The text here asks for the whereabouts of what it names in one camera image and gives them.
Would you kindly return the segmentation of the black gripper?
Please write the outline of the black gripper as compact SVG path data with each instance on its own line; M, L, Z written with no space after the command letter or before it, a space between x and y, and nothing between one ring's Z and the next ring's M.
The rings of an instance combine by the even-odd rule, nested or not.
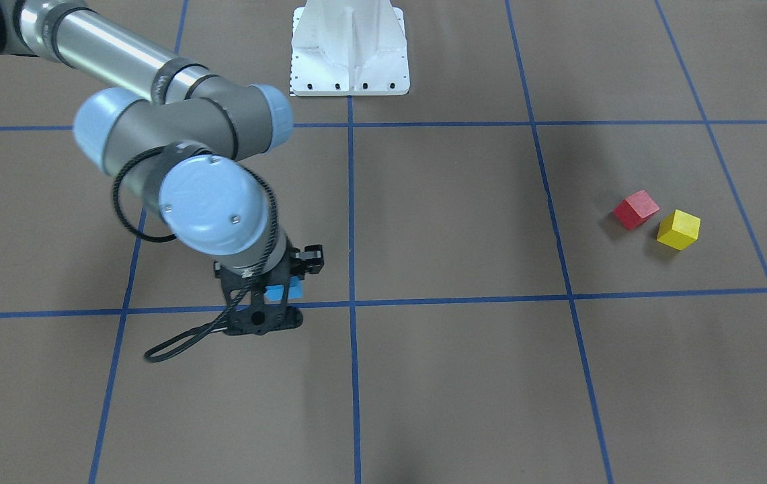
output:
M322 245L307 245L302 250L297 247L286 249L278 263L257 275L252 274L251 268L235 269L215 261L214 276L220 283L225 300L225 309L221 315L228 317L234 310L240 311L245 307L291 305L287 297L278 302L267 301L264 297L266 287L273 284L287 285L291 276L305 278L309 274L317 275L324 265Z

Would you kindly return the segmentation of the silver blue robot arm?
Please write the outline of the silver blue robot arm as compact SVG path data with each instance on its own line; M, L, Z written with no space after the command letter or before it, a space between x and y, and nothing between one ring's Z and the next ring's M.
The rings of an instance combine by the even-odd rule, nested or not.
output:
M39 130L0 130L0 301L63 299L64 315L117 315L97 295L112 261L89 178L114 180L120 225L138 240L192 246L215 260L225 303L261 292L293 249L276 228L269 187L239 162L272 151L293 128L267 85L241 87L114 24L82 1L0 1L0 56L47 58L109 85L89 98L69 142ZM17 317L0 312L0 319Z

